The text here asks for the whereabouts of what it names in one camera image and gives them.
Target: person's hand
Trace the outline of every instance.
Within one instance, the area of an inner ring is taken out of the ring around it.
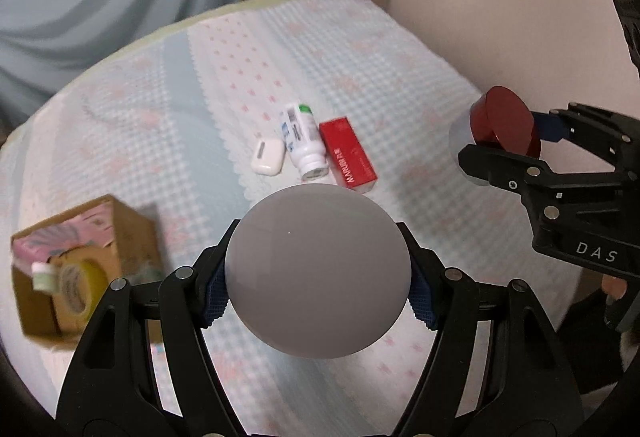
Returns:
[[[625,295],[626,280],[604,275],[602,277],[602,290],[611,295],[615,300],[619,300]]]

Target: blue gripper pad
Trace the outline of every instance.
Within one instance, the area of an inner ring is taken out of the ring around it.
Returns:
[[[418,271],[413,259],[411,261],[411,286],[409,287],[409,305],[414,310],[415,317],[424,322],[427,328],[438,330],[438,318],[433,312],[431,287]]]
[[[228,302],[229,295],[226,293],[225,263],[222,261],[207,284],[207,297],[204,306],[204,319],[207,322],[207,327],[225,313]]]

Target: red cylindrical object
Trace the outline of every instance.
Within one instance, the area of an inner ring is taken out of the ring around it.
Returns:
[[[471,107],[469,121],[476,144],[540,157],[540,137],[533,114],[507,87],[491,87],[484,93]]]

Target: small white bottle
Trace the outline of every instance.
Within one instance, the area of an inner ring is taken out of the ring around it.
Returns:
[[[305,104],[291,103],[280,113],[284,144],[302,180],[317,179],[329,173],[326,148],[318,125]]]

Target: tablecloth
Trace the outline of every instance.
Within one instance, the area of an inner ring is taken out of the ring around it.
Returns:
[[[537,255],[517,195],[470,183],[453,163],[449,124],[479,91],[366,0],[256,0],[171,26],[109,57],[59,92],[0,157],[0,337],[51,412],[71,353],[24,339],[10,286],[9,237],[105,193],[157,221],[167,269],[191,265],[231,220],[299,182],[250,170],[257,140],[277,135],[289,100],[323,121],[347,116],[379,181],[367,194],[446,266],[479,281],[518,276],[558,325],[579,270]],[[257,340],[232,307],[205,331],[248,433],[389,433],[434,333],[408,306],[385,337],[341,359],[298,359]],[[481,325],[460,412],[484,367]],[[163,406],[179,407],[161,345],[152,348]]]

